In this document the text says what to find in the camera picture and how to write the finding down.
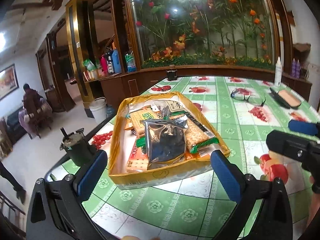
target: purple cloth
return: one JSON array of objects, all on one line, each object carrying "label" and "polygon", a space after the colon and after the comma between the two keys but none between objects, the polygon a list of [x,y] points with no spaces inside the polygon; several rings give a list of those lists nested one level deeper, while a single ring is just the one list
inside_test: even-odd
[{"label": "purple cloth", "polygon": [[[52,117],[52,108],[48,104],[47,100],[45,100],[44,98],[40,98],[40,102],[42,103],[42,106],[45,104],[45,112],[48,117]],[[27,133],[33,134],[33,128],[24,121],[25,115],[27,115],[27,110],[25,108],[19,111],[19,123],[27,131]]]}]

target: gold column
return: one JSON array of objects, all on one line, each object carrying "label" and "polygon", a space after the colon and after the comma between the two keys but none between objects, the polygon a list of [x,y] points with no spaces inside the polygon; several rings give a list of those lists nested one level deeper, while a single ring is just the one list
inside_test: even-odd
[{"label": "gold column", "polygon": [[90,84],[84,79],[83,61],[89,58],[95,64],[99,58],[98,41],[93,15],[93,0],[70,0],[66,4],[68,45],[73,71],[87,115],[94,100]]}]

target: framed painting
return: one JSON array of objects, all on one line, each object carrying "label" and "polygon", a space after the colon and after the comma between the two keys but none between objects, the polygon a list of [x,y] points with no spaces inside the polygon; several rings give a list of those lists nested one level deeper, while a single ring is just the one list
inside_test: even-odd
[{"label": "framed painting", "polygon": [[19,88],[14,64],[0,71],[0,100]]}]

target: seated person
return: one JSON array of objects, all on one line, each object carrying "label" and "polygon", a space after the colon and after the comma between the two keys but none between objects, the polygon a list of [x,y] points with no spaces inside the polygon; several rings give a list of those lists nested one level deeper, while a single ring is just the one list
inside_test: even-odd
[{"label": "seated person", "polygon": [[23,85],[23,89],[25,91],[25,94],[23,96],[23,101],[33,100],[33,102],[35,103],[36,108],[40,108],[41,107],[40,98],[42,98],[42,96],[39,95],[36,90],[31,89],[29,84],[24,84]]}]

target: staircase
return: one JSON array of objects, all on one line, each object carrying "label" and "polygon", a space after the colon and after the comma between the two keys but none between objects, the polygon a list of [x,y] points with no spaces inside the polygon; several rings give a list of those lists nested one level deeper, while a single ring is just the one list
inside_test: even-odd
[{"label": "staircase", "polygon": [[17,239],[26,239],[26,233],[23,231],[25,212],[14,205],[1,191],[0,191],[0,219],[4,219],[16,235]]}]

